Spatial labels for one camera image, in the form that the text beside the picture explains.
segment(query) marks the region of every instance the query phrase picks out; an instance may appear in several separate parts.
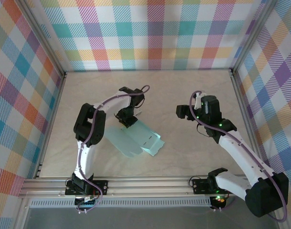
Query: plaid wall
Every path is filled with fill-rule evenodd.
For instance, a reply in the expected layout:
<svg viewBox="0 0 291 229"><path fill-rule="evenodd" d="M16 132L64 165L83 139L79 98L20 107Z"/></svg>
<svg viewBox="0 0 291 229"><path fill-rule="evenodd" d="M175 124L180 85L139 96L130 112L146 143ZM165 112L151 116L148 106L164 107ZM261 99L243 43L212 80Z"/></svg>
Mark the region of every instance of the plaid wall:
<svg viewBox="0 0 291 229"><path fill-rule="evenodd" d="M228 69L265 0L28 2L64 68L84 71Z"/></svg>
<svg viewBox="0 0 291 229"><path fill-rule="evenodd" d="M0 229L34 172L59 83L14 0L0 1Z"/></svg>
<svg viewBox="0 0 291 229"><path fill-rule="evenodd" d="M291 219L291 0L278 2L239 75L261 154L290 180Z"/></svg>

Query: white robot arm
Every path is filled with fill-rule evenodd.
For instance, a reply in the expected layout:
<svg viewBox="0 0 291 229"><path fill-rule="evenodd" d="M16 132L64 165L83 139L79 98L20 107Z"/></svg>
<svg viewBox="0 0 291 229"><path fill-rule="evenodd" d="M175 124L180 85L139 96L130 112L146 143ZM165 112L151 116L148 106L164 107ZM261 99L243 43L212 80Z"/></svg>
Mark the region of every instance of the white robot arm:
<svg viewBox="0 0 291 229"><path fill-rule="evenodd" d="M126 92L118 91L113 96L117 96L121 94L126 94ZM123 108L128 107L130 105L130 101L131 101L130 96L119 97L117 99L111 100L108 104L100 108L100 111L103 111L106 114L106 119L108 119L109 117L114 116L114 114L117 114ZM100 104L101 103L94 104L93 107L96 109ZM92 167L93 167L93 160L94 160L96 145L85 146L84 149L80 151L82 142L83 142L82 140L77 141L77 145L78 145L77 158L79 154L81 153L82 155L81 155L80 163L81 163L82 171L85 174L85 177L89 179L93 175ZM78 162L76 163L76 168L75 168L74 173L78 178L83 179L82 175L79 172Z"/></svg>
<svg viewBox="0 0 291 229"><path fill-rule="evenodd" d="M107 102L97 103L94 105L84 104L77 117L74 133L77 139L78 155L72 182L69 182L70 189L78 191L82 195L92 195L94 187L86 182L85 179L92 182L93 178L93 160L96 145L102 139L105 129L105 121L109 117L115 116L120 123L126 128L133 125L138 119L134 116L134 108L142 103L145 99L143 89L129 89L122 87L119 91L110 97ZM91 133L92 119L96 111L93 133Z"/></svg>
<svg viewBox="0 0 291 229"><path fill-rule="evenodd" d="M257 217L285 206L289 191L286 175L277 174L267 166L244 142L232 122L222 118L219 101L215 96L197 91L194 108L192 98L190 105L177 106L177 116L181 119L187 116L187 120L196 120L199 125L203 125L209 137L233 157L247 178L237 177L225 168L216 169L208 174L209 192L227 190L235 194L246 202L249 210Z"/></svg>

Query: purple cable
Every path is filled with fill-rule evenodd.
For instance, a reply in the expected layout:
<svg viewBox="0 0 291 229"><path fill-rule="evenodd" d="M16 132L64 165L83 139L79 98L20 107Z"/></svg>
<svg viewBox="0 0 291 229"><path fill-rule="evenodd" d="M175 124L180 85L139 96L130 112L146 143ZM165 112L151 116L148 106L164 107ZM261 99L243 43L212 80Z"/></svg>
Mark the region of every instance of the purple cable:
<svg viewBox="0 0 291 229"><path fill-rule="evenodd" d="M104 102L102 102L102 103L101 103L101 104L96 108L96 110L95 110L94 113L93 113L92 125L91 125L91 129L90 129L90 133L89 133L89 136L86 138L86 140L85 140L85 141L81 144L81 146L80 146L80 150L79 150L79 154L78 154L78 160L77 160L77 162L78 162L78 169L79 169L79 172L80 172L80 174L82 175L83 179L84 179L88 184L92 185L93 187L95 187L95 188L99 191L99 193L100 193L100 199L97 201L97 203L96 203L93 207L89 208L88 210L85 210L85 211L84 211L85 213L87 213L87 212L91 211L92 209L94 209L94 208L95 208L95 207L96 207L96 206L97 206L97 205L102 201L102 198L103 198L103 191L99 188L99 186L97 186L97 185L93 184L92 182L88 181L88 179L86 178L84 172L82 171L82 167L81 167L81 165L80 165L81 156L82 156L82 150L83 150L83 148L84 148L84 144L86 144L86 143L90 140L90 138L91 138L91 136L92 136L92 134L93 134L94 125L95 125L95 121L94 121L94 120L95 120L95 118L96 118L97 111L98 111L101 107L103 107L106 103L108 103L108 102L110 102L111 100L114 100L114 99L116 99L116 98L121 98L121 97L126 97L126 96L137 96L137 95L145 94L145 93L147 93L147 92L149 91L150 86L149 86L149 85L145 85L145 86L143 86L143 87L141 88L141 91L142 91L145 87L147 87L148 89L146 89L144 92L134 93L134 94L120 94L120 95L115 95L115 96L109 98L109 99L105 100Z"/></svg>
<svg viewBox="0 0 291 229"><path fill-rule="evenodd" d="M270 214L268 214L272 219L276 220L277 222L279 223L283 223L284 221L286 221L287 217L288 217L288 210L287 210L287 205L286 205L286 202L285 202L285 199L282 195L282 192L280 190L280 188L278 187L278 185L276 184L276 182L274 181L274 179L269 175L269 173L265 170L265 168L262 166L262 164L255 158L255 156L250 152L250 150L239 140L237 139L236 137L234 137L232 134L220 129L220 128L216 128L216 127L213 127L213 126L210 126L210 125L207 125L205 123L203 123L202 121L200 121L196 115L194 114L193 112L193 107L192 107L192 100L193 100L193 96L196 94L196 93L202 93L202 91L195 91L192 93L191 97L190 97L190 102L189 102L189 108L190 108L190 111L191 111L191 114L193 116L193 118L201 125L203 125L204 127L207 127L207 128L210 128L212 130L216 130L216 131L219 131L229 137L231 137L233 140L235 140L239 146L241 146L247 153L248 155L254 160L254 162L260 167L260 169L263 170L264 174L269 178L269 180L272 182L272 184L274 185L276 191L278 192L278 195L281 199L281 202L282 202L282 206L283 206L283 218L282 219L276 219L274 218L273 216L271 216Z"/></svg>

